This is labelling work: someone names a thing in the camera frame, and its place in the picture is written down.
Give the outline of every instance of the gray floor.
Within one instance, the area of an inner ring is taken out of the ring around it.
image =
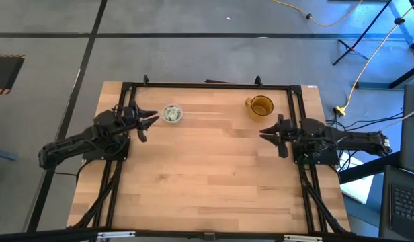
[[[405,0],[394,2],[400,13],[408,8]],[[0,0],[0,32],[90,32],[99,3],[100,0]],[[328,0],[292,3],[303,6],[323,23],[340,18],[355,4]],[[99,31],[361,33],[382,5],[363,3],[340,24],[321,28],[308,23],[298,12],[269,0],[115,0],[109,1]],[[387,9],[370,32],[387,33],[393,19]],[[407,23],[414,36],[414,13],[409,14]],[[0,96],[0,148],[20,156],[16,162],[0,159],[0,233],[24,229],[42,173],[37,152],[56,136],[86,43],[86,39],[0,38],[0,54],[26,55],[11,94]],[[370,56],[379,44],[380,40],[364,40],[357,49]],[[319,39],[96,40],[68,135],[91,124],[104,81],[141,81],[144,74],[151,81],[217,79],[252,83],[260,75],[264,83],[317,85],[325,117],[330,119],[332,107],[345,103],[364,66],[364,60],[354,55],[332,66],[344,51],[336,40]],[[413,66],[414,57],[407,43],[391,40],[370,63],[361,81],[391,82]],[[400,91],[357,90],[341,121],[351,124],[355,120],[392,116],[400,112],[402,99]],[[400,129],[396,125],[385,130],[394,150],[399,150]],[[356,157],[363,161],[374,158],[363,153]],[[76,157],[63,163],[58,171],[74,173],[79,166],[80,158]],[[74,188],[73,177],[55,176],[40,229],[65,227]],[[364,231],[352,224],[354,230]]]

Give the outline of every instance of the mug handle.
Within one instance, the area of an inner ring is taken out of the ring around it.
[[[252,99],[250,97],[248,97],[245,101],[245,105],[250,106],[251,102],[252,102]]]

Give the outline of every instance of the wooden tabletop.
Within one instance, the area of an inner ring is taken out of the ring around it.
[[[122,82],[103,85],[96,114],[118,103]],[[316,87],[302,86],[309,118],[324,121]],[[249,119],[244,101],[265,95],[274,103],[265,122]],[[242,89],[137,88],[145,110],[179,104],[178,124],[156,121],[147,142],[133,138],[123,164],[112,227],[160,231],[306,233],[302,191],[292,151],[286,159],[259,138],[278,114],[290,118],[285,91]],[[294,97],[297,118],[298,102]],[[68,225],[75,224],[95,201],[105,161],[81,172]],[[337,174],[318,165],[324,203],[349,230]],[[312,201],[315,228],[319,230]],[[104,224],[107,202],[101,216]]]

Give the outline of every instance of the laptop keyboard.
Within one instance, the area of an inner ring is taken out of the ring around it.
[[[394,216],[414,222],[414,190],[392,185],[392,211]]]

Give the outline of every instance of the small bowl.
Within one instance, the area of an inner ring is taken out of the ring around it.
[[[181,120],[183,110],[178,104],[168,104],[162,110],[162,119],[170,124],[176,124]]]

